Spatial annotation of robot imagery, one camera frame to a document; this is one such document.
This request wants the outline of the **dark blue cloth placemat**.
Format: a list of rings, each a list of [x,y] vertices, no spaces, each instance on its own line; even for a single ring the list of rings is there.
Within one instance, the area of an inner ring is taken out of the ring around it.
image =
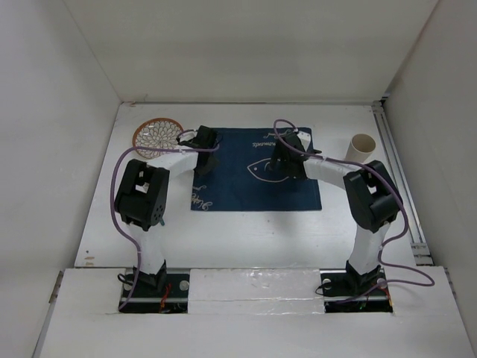
[[[277,137],[271,128],[216,128],[218,165],[194,175],[191,210],[198,212],[319,211],[316,180],[270,169]]]

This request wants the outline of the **floral plate with orange rim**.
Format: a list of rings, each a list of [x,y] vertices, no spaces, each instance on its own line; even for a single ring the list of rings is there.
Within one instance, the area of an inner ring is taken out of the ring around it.
[[[173,149],[177,144],[176,137],[182,131],[182,125],[173,119],[150,119],[135,130],[132,144],[133,147],[144,147],[144,149],[136,150],[136,153],[146,160],[152,160],[161,156],[162,152],[145,150],[145,148]]]

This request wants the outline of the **beige paper cup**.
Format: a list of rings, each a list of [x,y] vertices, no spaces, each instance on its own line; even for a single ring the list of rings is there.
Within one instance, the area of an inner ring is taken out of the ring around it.
[[[345,156],[346,161],[364,163],[376,149],[376,141],[367,134],[356,134],[351,140]]]

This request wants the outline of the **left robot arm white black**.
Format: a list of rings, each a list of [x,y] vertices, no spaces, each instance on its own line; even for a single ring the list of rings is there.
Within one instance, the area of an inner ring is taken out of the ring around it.
[[[110,182],[113,225],[136,249],[137,264],[133,267],[132,280],[127,282],[131,292],[144,289],[149,295],[161,294],[166,285],[167,265],[158,241],[134,239],[119,226],[119,222],[136,226],[144,232],[163,224],[169,181],[185,172],[205,175],[218,165],[215,152],[220,140],[215,129],[201,125],[195,131],[178,134],[175,140],[176,144],[170,148],[135,145],[120,155],[113,169]],[[154,166],[144,160],[131,159],[117,183],[121,162],[134,151],[159,153],[159,162]]]

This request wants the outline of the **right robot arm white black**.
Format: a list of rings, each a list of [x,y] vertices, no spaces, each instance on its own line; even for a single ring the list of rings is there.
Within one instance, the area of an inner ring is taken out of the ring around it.
[[[295,179],[321,180],[346,192],[356,235],[345,272],[323,278],[320,293],[347,301],[366,294],[380,280],[379,252],[390,224],[400,211],[401,198],[385,166],[325,158],[309,149],[311,136],[293,130],[278,135],[270,166]]]

